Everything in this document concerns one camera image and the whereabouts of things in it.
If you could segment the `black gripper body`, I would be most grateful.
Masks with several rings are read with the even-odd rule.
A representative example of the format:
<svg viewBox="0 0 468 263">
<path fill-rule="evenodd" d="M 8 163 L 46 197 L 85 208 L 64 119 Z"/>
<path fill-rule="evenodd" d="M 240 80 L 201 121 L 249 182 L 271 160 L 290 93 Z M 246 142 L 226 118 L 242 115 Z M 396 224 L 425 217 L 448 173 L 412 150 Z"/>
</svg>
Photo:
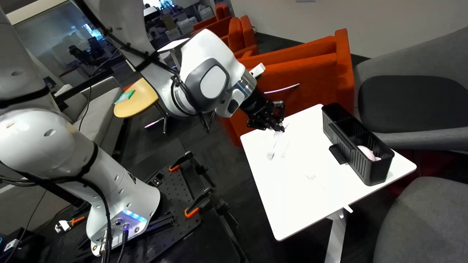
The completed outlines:
<svg viewBox="0 0 468 263">
<path fill-rule="evenodd" d="M 273 102 L 267 97 L 249 97 L 243 102 L 243 110 L 248 113 L 248 123 L 252 128 L 262 128 L 261 121 L 273 119 Z"/>
</svg>

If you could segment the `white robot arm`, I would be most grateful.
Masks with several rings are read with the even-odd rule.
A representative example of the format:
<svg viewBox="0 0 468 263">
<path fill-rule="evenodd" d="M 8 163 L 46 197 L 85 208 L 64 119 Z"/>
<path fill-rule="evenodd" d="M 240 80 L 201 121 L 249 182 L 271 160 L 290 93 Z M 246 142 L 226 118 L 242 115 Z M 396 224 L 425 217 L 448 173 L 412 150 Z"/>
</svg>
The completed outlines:
<svg viewBox="0 0 468 263">
<path fill-rule="evenodd" d="M 151 43 L 143 0 L 84 0 L 102 30 L 162 96 L 173 116 L 230 118 L 242 110 L 260 129 L 284 128 L 284 106 L 270 100 L 257 75 L 210 29 L 181 40 L 178 67 Z M 109 259 L 115 248 L 143 235 L 162 202 L 162 191 L 132 175 L 109 151 L 116 78 L 88 107 L 65 107 L 6 15 L 0 17 L 0 161 L 36 183 L 58 185 L 91 204 L 91 252 Z"/>
</svg>

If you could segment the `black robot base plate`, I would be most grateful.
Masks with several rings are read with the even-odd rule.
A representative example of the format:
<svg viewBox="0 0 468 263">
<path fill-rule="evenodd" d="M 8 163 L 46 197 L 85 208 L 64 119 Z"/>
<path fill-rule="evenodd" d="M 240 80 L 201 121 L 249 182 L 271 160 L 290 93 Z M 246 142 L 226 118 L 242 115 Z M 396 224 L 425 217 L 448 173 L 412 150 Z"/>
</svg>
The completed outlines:
<svg viewBox="0 0 468 263">
<path fill-rule="evenodd" d="M 170 223 L 182 227 L 173 235 L 183 236 L 195 224 L 195 217 L 185 217 L 185 208 L 208 186 L 214 189 L 211 201 L 216 199 L 208 169 L 198 173 L 185 161 L 179 170 L 164 167 L 162 173 L 162 179 L 143 180 L 121 163 L 106 161 L 71 178 L 69 189 L 91 204 L 87 235 L 94 255 L 110 259 L 115 248 L 123 254 L 128 242 Z"/>
</svg>

